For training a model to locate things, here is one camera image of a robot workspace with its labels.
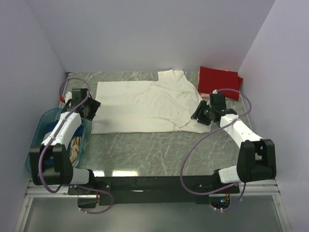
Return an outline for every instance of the lavender wall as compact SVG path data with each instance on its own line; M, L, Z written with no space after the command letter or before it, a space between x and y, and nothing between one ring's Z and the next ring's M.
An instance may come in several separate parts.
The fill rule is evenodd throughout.
M27 0L66 71L238 70L274 0Z
M0 1L0 231L13 231L29 182L28 149L57 107L65 73L25 0Z
M239 74L255 131L275 141L277 182L293 231L309 229L309 1L276 0Z

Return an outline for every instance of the white plastic housing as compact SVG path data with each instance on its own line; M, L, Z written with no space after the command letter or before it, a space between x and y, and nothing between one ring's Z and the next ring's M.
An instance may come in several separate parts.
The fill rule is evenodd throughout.
M64 118L68 113L69 112L65 112L61 114L60 120L53 129L52 133L42 142L43 145L47 145L50 139L54 138L55 131L58 129L61 122L65 120ZM66 149L68 149L68 145L72 139L72 136L74 135L76 129L81 125L81 123L81 116L78 113L71 114L70 117L65 121L63 127L61 128L51 145L64 144Z
M238 118L238 115L229 114L222 116L220 120L220 127L226 126L235 118ZM224 130L232 137L239 148L241 143L246 140L254 142L262 139L262 137L250 130L250 128L248 128L240 119Z
M72 185L85 185L89 182L89 171L87 169L73 168Z
M219 176L222 183L233 183L233 182L241 182L238 177L236 166L232 166L229 168L223 168L219 170Z

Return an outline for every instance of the red cloth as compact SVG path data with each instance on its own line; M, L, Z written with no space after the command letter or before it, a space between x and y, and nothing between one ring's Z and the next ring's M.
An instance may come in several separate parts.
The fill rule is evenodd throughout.
M228 72L217 69L201 67L199 71L198 91L200 93L211 93L215 89L232 88L240 89L243 79L237 72ZM222 91L227 98L239 100L239 94L232 91Z

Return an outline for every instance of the marble table surface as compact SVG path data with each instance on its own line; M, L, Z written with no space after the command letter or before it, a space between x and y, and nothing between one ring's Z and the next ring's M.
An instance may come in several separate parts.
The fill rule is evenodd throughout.
M185 72L197 87L198 72ZM157 81L157 72L72 72L90 85L93 98L99 81ZM85 87L71 80L67 90ZM227 100L227 107L238 114L245 112L244 103ZM242 120L250 126L247 116ZM88 127L79 168L92 169L96 176L166 176L179 175L181 161L190 148L203 136L191 132L91 134ZM185 175L211 175L219 168L236 165L239 149L225 131L201 142L187 161Z

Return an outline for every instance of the blue plastic bin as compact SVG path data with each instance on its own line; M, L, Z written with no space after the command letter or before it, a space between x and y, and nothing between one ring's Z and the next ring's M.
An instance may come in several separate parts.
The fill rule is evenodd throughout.
M51 109L51 110L47 111L41 117L39 124L38 124L38 127L37 127L37 130L35 131L31 146L40 145L43 142L43 138L48 132L47 129L46 129L47 124L55 122L56 120L59 120L60 114L61 114L61 108L55 108L55 109ZM81 146L80 146L74 167L77 167L77 165L78 165L78 163L81 159L83 150L84 150L87 125L88 125L88 121L85 120L83 122L84 130L83 130L83 135L82 135ZM29 155L27 156L27 159L26 159L26 169L31 174L31 165L30 165Z

